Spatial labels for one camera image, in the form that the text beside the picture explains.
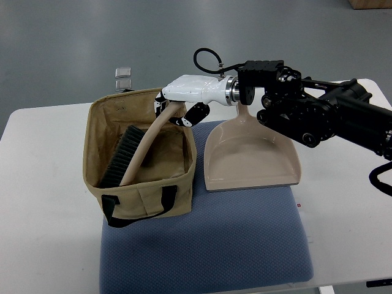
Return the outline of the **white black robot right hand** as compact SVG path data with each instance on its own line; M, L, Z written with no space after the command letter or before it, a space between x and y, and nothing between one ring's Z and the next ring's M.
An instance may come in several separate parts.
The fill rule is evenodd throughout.
M238 78L182 75L163 87L154 99L156 116L165 110L168 101L193 103L184 116L169 119L177 126L192 127L209 115L209 103L233 106L239 102Z

